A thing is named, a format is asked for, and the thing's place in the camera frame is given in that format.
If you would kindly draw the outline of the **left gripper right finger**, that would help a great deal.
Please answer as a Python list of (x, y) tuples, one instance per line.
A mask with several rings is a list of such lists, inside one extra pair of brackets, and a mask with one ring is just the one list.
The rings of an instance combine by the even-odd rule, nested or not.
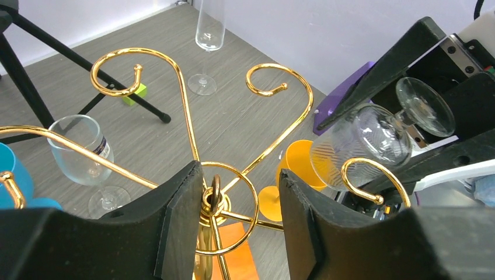
[(380, 221), (280, 172), (291, 279), (493, 279), (493, 208), (408, 208)]

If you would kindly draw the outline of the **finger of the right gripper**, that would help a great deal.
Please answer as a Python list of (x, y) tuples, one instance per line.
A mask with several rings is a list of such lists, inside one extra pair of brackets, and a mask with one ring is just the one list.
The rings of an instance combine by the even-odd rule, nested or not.
[(419, 19), (348, 91), (333, 113), (317, 127), (329, 128), (344, 113), (366, 103), (409, 69), (416, 59), (441, 41), (446, 33), (429, 16)]
[(494, 173), (494, 129), (421, 153), (393, 172), (406, 192)]

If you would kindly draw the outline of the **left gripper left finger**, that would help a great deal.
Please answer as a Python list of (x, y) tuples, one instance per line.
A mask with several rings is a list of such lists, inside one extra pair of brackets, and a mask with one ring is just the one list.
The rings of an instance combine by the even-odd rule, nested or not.
[(203, 189), (192, 161), (100, 219), (55, 208), (1, 212), (2, 279), (191, 279)]

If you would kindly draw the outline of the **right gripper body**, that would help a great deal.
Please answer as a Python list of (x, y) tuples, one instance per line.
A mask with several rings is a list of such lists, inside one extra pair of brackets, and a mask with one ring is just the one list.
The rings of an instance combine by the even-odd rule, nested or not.
[(369, 101), (397, 112), (398, 99), (392, 85), (400, 78), (417, 78), (431, 86), (453, 112), (456, 141), (462, 142), (494, 129), (494, 75), (488, 67), (494, 57), (473, 39), (456, 34), (441, 40), (416, 59), (409, 69)]

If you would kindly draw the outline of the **gold wine glass rack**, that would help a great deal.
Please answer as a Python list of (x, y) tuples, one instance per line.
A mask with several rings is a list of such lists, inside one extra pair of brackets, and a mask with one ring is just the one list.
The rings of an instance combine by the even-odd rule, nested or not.
[[(118, 56), (122, 55), (128, 55), (128, 54), (145, 54), (145, 55), (151, 55), (154, 57), (158, 57), (164, 61), (166, 61), (175, 71), (177, 80), (179, 83), (180, 87), (180, 92), (181, 92), (181, 98), (182, 98), (182, 104), (183, 104), (183, 112), (184, 112), (184, 117), (186, 121), (186, 127), (187, 127), (187, 132), (189, 136), (189, 142), (190, 142), (190, 147), (191, 147), (191, 152), (193, 155), (194, 160), (198, 161), (200, 159), (199, 156), (199, 151), (197, 148), (196, 144), (196, 138), (194, 134), (194, 127), (193, 127), (193, 122), (191, 119), (190, 115), (190, 108), (189, 108), (189, 103), (188, 103), (188, 98), (187, 98), (187, 89), (186, 89), (186, 84), (184, 81), (184, 77), (182, 74), (182, 71), (179, 67), (179, 65), (170, 57), (167, 55), (156, 51), (152, 50), (149, 48), (138, 48), (138, 47), (132, 47), (132, 48), (123, 48), (119, 50), (114, 50), (108, 54), (103, 55), (100, 57), (91, 67), (90, 69), (90, 81), (93, 85), (93, 87), (100, 93), (103, 93), (106, 96), (113, 96), (113, 97), (123, 97), (123, 96), (129, 96), (137, 91), (139, 88), (139, 85), (141, 83), (141, 74), (143, 67), (140, 64), (137, 64), (134, 66), (134, 83), (132, 86), (125, 88), (123, 90), (110, 90), (104, 86), (102, 86), (98, 82), (98, 73), (100, 71), (100, 67), (107, 61), (110, 61), (113, 58), (116, 58)], [(225, 255), (236, 250), (238, 247), (240, 247), (243, 243), (247, 241), (247, 239), (250, 237), (252, 234), (253, 230), (255, 229), (256, 226), (261, 226), (263, 228), (268, 228), (268, 229), (273, 229), (273, 230), (278, 230), (282, 231), (283, 226), (278, 225), (272, 222), (268, 221), (263, 221), (259, 219), (259, 198), (258, 195), (255, 191), (255, 187), (252, 184), (252, 182), (248, 179), (247, 175), (250, 173), (262, 160), (264, 160), (284, 139), (286, 139), (287, 136), (291, 132), (293, 132), (294, 129), (298, 125), (300, 125), (301, 122), (306, 118), (306, 116), (310, 113), (312, 105), (313, 105), (313, 91), (311, 88), (311, 85), (297, 72), (294, 70), (287, 68), (286, 66), (282, 66), (280, 64), (276, 63), (263, 63), (259, 65), (255, 65), (251, 67), (248, 72), (246, 73), (245, 76), (245, 83), (246, 86), (249, 88), (249, 90), (258, 95), (258, 96), (263, 96), (263, 97), (271, 97), (276, 95), (277, 93), (281, 92), (282, 90), (286, 90), (288, 85), (286, 83), (282, 83), (280, 86), (268, 90), (268, 91), (263, 91), (258, 89), (251, 81), (251, 75), (254, 74), (256, 71), (260, 69), (266, 69), (266, 68), (273, 68), (273, 69), (279, 69), (282, 70), (290, 75), (292, 75), (294, 78), (298, 79), (303, 87), (306, 89), (307, 95), (308, 95), (308, 104), (305, 107), (304, 111), (302, 114), (262, 153), (260, 154), (250, 165), (248, 165), (244, 171), (239, 171), (238, 169), (225, 164), (225, 163), (220, 163), (220, 162), (203, 162), (203, 165), (205, 166), (215, 166), (215, 167), (221, 167), (223, 169), (230, 170), (231, 172), (235, 173), (236, 177), (233, 179), (225, 188), (222, 190), (219, 189), (218, 185), (214, 185), (211, 188), (204, 187), (203, 188), (203, 204), (207, 205), (208, 200), (207, 197), (210, 195), (212, 198), (220, 197), (221, 205), (228, 205), (228, 197), (226, 195), (226, 192), (228, 189), (232, 186), (234, 186), (238, 180), (243, 180), (247, 186), (250, 188), (254, 201), (255, 201), (255, 212), (253, 217), (248, 217), (248, 216), (243, 216), (240, 214), (236, 214), (230, 211), (230, 207), (227, 208), (220, 208), (218, 210), (211, 210), (210, 213), (203, 213), (202, 215), (207, 218), (207, 222), (203, 225), (205, 232), (210, 231), (211, 232), (211, 237), (207, 238), (205, 242), (210, 245), (212, 242), (215, 242), (217, 246), (217, 250), (211, 251), (211, 250), (196, 250), (197, 255), (202, 255), (204, 257), (213, 257), (216, 256), (218, 259), (219, 263), (219, 268), (222, 274), (223, 279), (230, 279), (230, 274), (226, 262)], [(53, 141), (59, 142), (63, 145), (65, 145), (67, 148), (73, 150), (74, 152), (77, 152), (81, 154), (82, 156), (97, 162), (98, 164), (128, 178), (131, 181), (134, 181), (140, 185), (143, 185), (145, 187), (148, 187), (150, 189), (155, 189), (157, 188), (157, 184), (144, 179), (110, 161), (107, 159), (104, 159), (103, 157), (95, 154), (94, 152), (91, 152), (90, 150), (83, 148), (79, 144), (70, 141), (69, 139), (61, 136), (60, 134), (50, 131), (49, 129), (46, 128), (41, 128), (37, 126), (32, 126), (32, 125), (7, 125), (1, 127), (1, 133), (2, 134), (8, 134), (8, 133), (18, 133), (18, 132), (26, 132), (29, 134), (35, 134), (39, 136), (46, 137), (48, 139), (52, 139)], [(222, 217), (224, 219), (231, 218), (231, 219), (236, 219), (241, 222), (248, 222), (249, 228), (245, 232), (245, 234), (234, 244), (223, 248), (222, 243), (221, 243), (221, 236), (219, 234), (218, 230), (218, 217)]]

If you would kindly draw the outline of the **clear stemless wine glass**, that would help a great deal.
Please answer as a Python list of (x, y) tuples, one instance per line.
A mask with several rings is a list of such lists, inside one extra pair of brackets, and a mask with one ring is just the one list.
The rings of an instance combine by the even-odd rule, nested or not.
[(395, 85), (401, 106), (397, 113), (374, 103), (364, 103), (339, 117), (313, 142), (312, 167), (329, 187), (345, 191), (341, 167), (351, 158), (371, 159), (395, 170), (411, 158), (413, 145), (407, 129), (421, 127), (437, 137), (455, 131), (454, 115), (445, 100), (429, 85), (412, 77)]

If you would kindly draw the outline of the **orange plastic goblet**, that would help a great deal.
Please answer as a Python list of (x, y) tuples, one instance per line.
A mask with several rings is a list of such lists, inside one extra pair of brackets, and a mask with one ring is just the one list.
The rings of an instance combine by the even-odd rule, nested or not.
[(310, 159), (311, 140), (297, 140), (285, 150), (276, 170), (276, 184), (264, 187), (258, 195), (261, 213), (269, 220), (282, 221), (280, 194), (280, 171), (289, 169), (316, 191), (322, 191), (327, 185), (315, 173)]

